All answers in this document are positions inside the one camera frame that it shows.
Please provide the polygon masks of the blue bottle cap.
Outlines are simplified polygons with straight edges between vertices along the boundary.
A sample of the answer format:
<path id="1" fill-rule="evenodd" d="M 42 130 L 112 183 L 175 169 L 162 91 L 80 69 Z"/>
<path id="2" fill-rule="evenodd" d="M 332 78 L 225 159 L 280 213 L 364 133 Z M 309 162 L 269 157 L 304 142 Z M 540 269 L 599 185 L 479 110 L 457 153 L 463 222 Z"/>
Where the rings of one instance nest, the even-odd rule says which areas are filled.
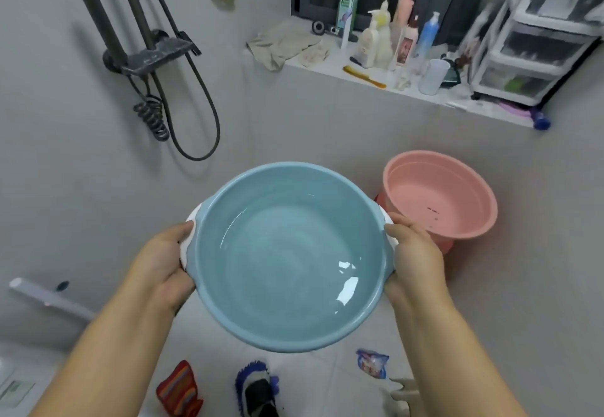
<path id="1" fill-rule="evenodd" d="M 551 127 L 550 119 L 544 114 L 541 108 L 531 108 L 529 110 L 530 117 L 533 122 L 533 129 L 536 131 L 544 132 L 549 130 Z"/>

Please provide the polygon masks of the beige rag cloth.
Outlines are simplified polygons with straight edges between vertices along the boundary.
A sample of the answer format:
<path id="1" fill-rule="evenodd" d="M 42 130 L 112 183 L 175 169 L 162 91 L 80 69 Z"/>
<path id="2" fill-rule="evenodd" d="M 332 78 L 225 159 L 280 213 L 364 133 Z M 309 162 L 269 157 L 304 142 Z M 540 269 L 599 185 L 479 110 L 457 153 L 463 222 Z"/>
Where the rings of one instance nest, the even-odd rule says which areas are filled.
<path id="1" fill-rule="evenodd" d="M 246 42 L 246 47 L 256 62 L 268 71 L 278 72 L 283 69 L 287 60 L 320 42 L 321 36 L 311 30 L 279 25 L 258 33 Z"/>

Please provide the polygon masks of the pink plastic basin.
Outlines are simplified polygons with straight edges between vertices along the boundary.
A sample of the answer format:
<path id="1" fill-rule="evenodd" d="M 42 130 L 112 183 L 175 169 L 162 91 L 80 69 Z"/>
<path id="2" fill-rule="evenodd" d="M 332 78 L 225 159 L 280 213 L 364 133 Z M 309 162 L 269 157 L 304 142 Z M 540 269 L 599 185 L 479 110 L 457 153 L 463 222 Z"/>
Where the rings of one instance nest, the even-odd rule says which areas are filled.
<path id="1" fill-rule="evenodd" d="M 454 243 L 486 234 L 498 217 L 498 204 L 487 182 L 457 159 L 428 150 L 412 150 L 388 161 L 376 203 L 422 226 L 441 252 Z"/>

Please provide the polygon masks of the white wall bar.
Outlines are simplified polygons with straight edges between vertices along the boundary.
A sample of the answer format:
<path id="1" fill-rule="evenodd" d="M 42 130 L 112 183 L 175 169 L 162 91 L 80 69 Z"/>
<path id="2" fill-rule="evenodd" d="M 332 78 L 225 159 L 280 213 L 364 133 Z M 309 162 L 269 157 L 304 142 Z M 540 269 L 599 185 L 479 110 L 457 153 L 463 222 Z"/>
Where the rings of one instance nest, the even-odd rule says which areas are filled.
<path id="1" fill-rule="evenodd" d="M 21 277 L 10 281 L 9 288 L 23 296 L 40 302 L 45 307 L 51 307 L 66 314 L 73 315 L 83 321 L 92 322 L 96 313 L 87 307 L 60 296 L 57 291 L 50 291 L 38 284 Z"/>

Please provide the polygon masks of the person's left hand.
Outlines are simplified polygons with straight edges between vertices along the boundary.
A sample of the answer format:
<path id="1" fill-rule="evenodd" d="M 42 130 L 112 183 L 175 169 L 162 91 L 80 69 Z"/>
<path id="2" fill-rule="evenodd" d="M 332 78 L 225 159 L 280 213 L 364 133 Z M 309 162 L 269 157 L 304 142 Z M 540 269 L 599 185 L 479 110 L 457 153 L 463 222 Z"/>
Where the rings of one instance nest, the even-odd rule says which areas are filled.
<path id="1" fill-rule="evenodd" d="M 165 230 L 144 245 L 126 277 L 127 285 L 176 315 L 195 290 L 173 246 L 165 241 Z"/>

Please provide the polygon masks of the dark grey shower fixture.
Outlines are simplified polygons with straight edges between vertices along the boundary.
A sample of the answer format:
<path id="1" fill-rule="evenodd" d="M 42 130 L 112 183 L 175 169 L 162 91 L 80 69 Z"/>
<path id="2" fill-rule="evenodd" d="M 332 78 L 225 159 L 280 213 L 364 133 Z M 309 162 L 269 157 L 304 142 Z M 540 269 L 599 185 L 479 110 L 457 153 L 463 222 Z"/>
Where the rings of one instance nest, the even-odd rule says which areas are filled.
<path id="1" fill-rule="evenodd" d="M 81 0 L 100 36 L 107 70 L 123 77 L 152 77 L 201 50 L 178 29 L 165 0 Z"/>

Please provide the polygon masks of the small colourful packet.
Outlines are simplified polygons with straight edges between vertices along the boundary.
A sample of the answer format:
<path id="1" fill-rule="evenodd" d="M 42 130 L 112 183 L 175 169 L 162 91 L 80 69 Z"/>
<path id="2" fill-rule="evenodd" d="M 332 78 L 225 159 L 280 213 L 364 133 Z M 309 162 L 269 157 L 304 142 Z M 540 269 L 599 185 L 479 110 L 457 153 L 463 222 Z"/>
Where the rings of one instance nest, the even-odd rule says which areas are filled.
<path id="1" fill-rule="evenodd" d="M 357 365 L 365 374 L 377 380 L 387 378 L 386 365 L 390 356 L 368 349 L 356 350 Z"/>

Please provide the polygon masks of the blue chenille mop slipper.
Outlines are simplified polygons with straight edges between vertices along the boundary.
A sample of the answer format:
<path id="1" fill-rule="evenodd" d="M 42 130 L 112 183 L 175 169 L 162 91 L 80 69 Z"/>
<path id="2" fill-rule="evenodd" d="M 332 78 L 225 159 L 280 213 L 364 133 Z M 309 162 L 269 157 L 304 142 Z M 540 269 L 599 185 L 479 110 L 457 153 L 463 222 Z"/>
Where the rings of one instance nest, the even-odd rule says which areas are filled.
<path id="1" fill-rule="evenodd" d="M 240 417 L 280 417 L 276 403 L 278 382 L 263 361 L 252 361 L 241 369 L 235 379 Z"/>

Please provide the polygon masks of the red striped cloth mitt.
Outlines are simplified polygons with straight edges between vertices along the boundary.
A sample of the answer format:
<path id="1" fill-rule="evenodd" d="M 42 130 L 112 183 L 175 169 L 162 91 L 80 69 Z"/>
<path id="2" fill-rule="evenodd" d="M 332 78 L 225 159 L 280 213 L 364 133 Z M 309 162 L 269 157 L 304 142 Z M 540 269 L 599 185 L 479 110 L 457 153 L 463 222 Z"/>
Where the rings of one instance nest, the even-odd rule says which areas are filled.
<path id="1" fill-rule="evenodd" d="M 180 361 L 173 372 L 155 389 L 155 395 L 169 417 L 198 417 L 204 400 L 190 363 Z"/>

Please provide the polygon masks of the translucent plastic cup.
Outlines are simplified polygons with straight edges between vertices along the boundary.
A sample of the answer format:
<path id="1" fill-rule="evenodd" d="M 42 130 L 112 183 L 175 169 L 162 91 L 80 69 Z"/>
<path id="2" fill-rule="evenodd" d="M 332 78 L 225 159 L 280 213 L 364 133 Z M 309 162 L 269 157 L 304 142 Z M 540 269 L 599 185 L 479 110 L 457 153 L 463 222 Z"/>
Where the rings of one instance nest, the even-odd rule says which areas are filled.
<path id="1" fill-rule="evenodd" d="M 430 96 L 437 95 L 449 70 L 450 64 L 447 60 L 429 60 L 418 84 L 419 93 Z"/>

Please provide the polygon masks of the person's left forearm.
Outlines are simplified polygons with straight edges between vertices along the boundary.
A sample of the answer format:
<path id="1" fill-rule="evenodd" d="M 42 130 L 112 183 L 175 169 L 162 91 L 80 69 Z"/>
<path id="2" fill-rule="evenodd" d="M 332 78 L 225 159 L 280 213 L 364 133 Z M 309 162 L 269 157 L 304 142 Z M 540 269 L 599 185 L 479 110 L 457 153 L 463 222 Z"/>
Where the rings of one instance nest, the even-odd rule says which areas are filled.
<path id="1" fill-rule="evenodd" d="M 160 278 L 130 273 L 28 417 L 138 417 L 177 309 L 193 289 L 181 269 Z"/>

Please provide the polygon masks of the blue plastic wash basin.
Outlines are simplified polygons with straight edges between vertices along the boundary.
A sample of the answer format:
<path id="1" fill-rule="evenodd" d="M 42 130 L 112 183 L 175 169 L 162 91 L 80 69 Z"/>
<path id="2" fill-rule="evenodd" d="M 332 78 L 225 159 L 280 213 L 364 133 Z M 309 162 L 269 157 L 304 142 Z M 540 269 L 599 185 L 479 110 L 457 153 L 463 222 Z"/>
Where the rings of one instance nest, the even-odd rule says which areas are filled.
<path id="1" fill-rule="evenodd" d="M 393 221 L 358 186 L 304 162 L 250 169 L 189 215 L 181 263 L 210 315 L 247 345 L 302 353 L 372 314 L 394 271 Z"/>

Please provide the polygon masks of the pink label lotion bottle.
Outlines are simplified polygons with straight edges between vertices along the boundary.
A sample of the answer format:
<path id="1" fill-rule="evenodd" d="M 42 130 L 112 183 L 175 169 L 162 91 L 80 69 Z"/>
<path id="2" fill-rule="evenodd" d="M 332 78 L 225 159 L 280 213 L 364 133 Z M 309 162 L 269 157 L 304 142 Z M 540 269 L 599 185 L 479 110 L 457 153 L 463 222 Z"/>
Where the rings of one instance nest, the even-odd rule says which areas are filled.
<path id="1" fill-rule="evenodd" d="M 397 66 L 404 66 L 411 59 L 412 52 L 419 38 L 418 15 L 412 16 L 406 28 L 401 34 L 397 46 L 396 63 Z"/>

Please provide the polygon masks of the person's right forearm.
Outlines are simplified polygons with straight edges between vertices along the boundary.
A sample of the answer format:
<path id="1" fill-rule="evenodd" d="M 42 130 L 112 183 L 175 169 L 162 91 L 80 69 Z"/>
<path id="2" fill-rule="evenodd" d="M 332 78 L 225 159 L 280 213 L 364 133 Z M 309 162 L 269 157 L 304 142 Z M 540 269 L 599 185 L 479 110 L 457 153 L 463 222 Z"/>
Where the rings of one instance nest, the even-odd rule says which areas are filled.
<path id="1" fill-rule="evenodd" d="M 445 287 L 413 299 L 384 286 L 427 417 L 529 417 Z"/>

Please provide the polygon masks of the blue white pump bottle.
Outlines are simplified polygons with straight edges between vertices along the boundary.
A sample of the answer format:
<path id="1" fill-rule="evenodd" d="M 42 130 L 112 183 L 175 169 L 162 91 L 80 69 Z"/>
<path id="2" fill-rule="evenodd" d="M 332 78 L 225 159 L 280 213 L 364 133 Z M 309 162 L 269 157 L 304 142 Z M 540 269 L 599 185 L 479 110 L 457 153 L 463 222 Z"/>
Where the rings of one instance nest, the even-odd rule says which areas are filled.
<path id="1" fill-rule="evenodd" d="M 431 18 L 424 24 L 414 51 L 417 59 L 426 59 L 440 30 L 440 13 L 434 11 Z"/>

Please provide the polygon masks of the person's right hand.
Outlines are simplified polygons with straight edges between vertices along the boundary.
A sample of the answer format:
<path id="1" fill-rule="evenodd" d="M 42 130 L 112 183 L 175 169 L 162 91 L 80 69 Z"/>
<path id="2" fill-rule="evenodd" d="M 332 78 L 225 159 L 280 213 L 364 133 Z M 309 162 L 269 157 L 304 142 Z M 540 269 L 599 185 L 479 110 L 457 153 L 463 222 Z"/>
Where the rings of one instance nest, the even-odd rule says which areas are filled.
<path id="1" fill-rule="evenodd" d="M 389 215 L 393 223 L 385 225 L 385 232 L 397 240 L 397 245 L 394 271 L 384 290 L 394 312 L 402 314 L 428 306 L 450 305 L 439 247 L 418 223 L 401 214 Z"/>

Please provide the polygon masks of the pink pump bottle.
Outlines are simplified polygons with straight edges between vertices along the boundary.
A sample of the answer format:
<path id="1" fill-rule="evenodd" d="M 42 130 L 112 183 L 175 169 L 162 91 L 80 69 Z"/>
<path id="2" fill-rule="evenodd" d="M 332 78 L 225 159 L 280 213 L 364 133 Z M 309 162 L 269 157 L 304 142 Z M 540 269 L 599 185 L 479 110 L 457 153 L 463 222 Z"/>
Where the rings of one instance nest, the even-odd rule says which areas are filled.
<path id="1" fill-rule="evenodd" d="M 393 23 L 400 29 L 405 29 L 411 16 L 414 0 L 398 0 Z"/>

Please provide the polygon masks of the yellow comb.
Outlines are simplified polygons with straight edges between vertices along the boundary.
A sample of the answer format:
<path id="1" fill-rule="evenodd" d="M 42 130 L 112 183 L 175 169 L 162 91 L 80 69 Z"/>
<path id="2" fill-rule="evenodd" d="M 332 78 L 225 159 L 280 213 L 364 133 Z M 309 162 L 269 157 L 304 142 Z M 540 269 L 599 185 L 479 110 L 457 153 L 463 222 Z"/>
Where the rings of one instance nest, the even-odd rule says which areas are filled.
<path id="1" fill-rule="evenodd" d="M 378 82 L 378 81 L 370 78 L 369 75 L 366 75 L 366 74 L 362 73 L 361 71 L 356 70 L 355 68 L 353 68 L 350 65 L 345 65 L 342 70 L 346 74 L 348 74 L 348 75 L 350 75 L 352 77 L 355 77 L 355 78 L 357 78 L 359 80 L 362 80 L 362 81 L 364 81 L 366 83 L 369 83 L 371 85 L 374 85 L 375 87 L 378 87 L 379 89 L 386 89 L 387 88 L 386 84 Z"/>

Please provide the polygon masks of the white plastic drawer unit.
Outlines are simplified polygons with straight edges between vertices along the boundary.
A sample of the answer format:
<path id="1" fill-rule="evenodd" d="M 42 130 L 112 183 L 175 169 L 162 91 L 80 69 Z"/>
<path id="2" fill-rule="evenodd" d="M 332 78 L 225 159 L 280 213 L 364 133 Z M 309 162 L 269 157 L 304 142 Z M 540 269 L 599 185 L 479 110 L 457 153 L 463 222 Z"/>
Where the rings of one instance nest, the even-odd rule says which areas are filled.
<path id="1" fill-rule="evenodd" d="M 536 106 L 604 37 L 604 0 L 505 0 L 469 67 L 472 100 Z"/>

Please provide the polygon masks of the cream pump bottle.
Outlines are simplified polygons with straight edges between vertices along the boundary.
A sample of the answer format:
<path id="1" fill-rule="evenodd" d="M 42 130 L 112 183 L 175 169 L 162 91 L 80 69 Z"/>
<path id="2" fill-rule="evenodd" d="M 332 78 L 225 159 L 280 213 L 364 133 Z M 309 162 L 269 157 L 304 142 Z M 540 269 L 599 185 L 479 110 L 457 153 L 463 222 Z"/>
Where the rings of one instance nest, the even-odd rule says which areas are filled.
<path id="1" fill-rule="evenodd" d="M 391 14 L 389 12 L 389 0 L 383 0 L 377 16 L 374 17 L 377 23 L 379 33 L 379 42 L 376 51 L 375 66 L 389 69 L 389 65 L 394 57 L 394 51 L 391 45 Z"/>

